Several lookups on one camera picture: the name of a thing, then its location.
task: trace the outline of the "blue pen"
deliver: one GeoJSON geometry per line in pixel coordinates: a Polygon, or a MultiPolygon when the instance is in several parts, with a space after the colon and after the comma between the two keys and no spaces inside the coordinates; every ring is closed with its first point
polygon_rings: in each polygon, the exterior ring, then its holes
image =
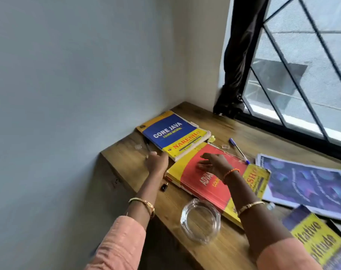
{"type": "Polygon", "coordinates": [[[244,153],[242,153],[242,151],[240,150],[240,148],[237,146],[237,144],[235,143],[235,141],[233,140],[233,138],[229,138],[229,143],[231,143],[233,146],[237,147],[237,149],[239,150],[239,152],[243,155],[245,162],[247,163],[247,165],[250,164],[249,160],[245,157],[244,153]]]}

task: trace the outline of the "table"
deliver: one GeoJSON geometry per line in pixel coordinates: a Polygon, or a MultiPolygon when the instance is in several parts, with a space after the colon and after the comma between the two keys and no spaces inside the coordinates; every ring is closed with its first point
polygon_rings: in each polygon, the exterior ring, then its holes
{"type": "MultiPolygon", "coordinates": [[[[258,153],[271,155],[289,161],[301,162],[341,169],[341,161],[331,159],[308,148],[296,145],[265,131],[242,124],[230,118],[215,115],[207,110],[188,102],[183,102],[172,111],[199,127],[209,130],[216,137],[215,145],[221,147],[228,144],[230,137],[250,161],[258,153]]],[[[144,166],[147,154],[145,149],[136,150],[135,145],[142,144],[142,135],[134,131],[127,137],[103,150],[101,154],[109,162],[113,172],[126,187],[137,192],[148,176],[144,166]]],[[[232,148],[228,150],[237,154],[232,148]]],[[[194,260],[201,269],[256,269],[249,257],[249,245],[243,231],[231,221],[222,217],[221,230],[218,236],[207,245],[200,245],[187,238],[181,230],[179,220],[183,207],[192,199],[186,191],[169,183],[166,192],[157,195],[155,212],[159,220],[167,227],[179,241],[181,248],[194,260]]],[[[290,212],[290,209],[276,207],[275,213],[281,218],[290,212]]]]}

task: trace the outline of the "clear glass dish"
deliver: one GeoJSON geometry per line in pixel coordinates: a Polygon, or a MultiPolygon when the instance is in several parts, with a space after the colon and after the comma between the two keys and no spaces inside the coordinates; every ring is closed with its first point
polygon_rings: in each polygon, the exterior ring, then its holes
{"type": "Polygon", "coordinates": [[[191,240],[207,244],[221,228],[221,215],[208,201],[193,199],[182,210],[181,227],[191,240]]]}

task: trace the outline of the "sleeve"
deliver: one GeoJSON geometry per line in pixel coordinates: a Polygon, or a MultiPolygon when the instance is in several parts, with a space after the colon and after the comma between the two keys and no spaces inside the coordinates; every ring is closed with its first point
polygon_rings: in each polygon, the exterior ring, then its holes
{"type": "Polygon", "coordinates": [[[127,216],[118,217],[85,269],[136,270],[145,237],[145,229],[136,220],[127,216]]]}
{"type": "Polygon", "coordinates": [[[265,248],[257,259],[259,270],[322,270],[320,264],[295,238],[278,241],[265,248]]]}

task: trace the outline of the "book cover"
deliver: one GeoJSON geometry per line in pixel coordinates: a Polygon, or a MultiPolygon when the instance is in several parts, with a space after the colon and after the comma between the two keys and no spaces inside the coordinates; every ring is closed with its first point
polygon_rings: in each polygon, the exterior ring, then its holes
{"type": "Polygon", "coordinates": [[[177,161],[211,133],[196,127],[172,111],[166,111],[137,127],[159,149],[177,161]]]}
{"type": "Polygon", "coordinates": [[[261,199],[270,177],[269,171],[239,159],[208,143],[201,143],[183,156],[166,172],[166,177],[200,199],[211,202],[223,216],[242,227],[228,187],[215,175],[196,167],[203,153],[223,154],[227,161],[240,170],[240,174],[261,199]]]}
{"type": "Polygon", "coordinates": [[[256,164],[272,171],[263,199],[341,220],[341,170],[258,154],[256,164]]]}
{"type": "Polygon", "coordinates": [[[306,206],[283,219],[284,226],[325,270],[341,270],[341,237],[306,206]]]}

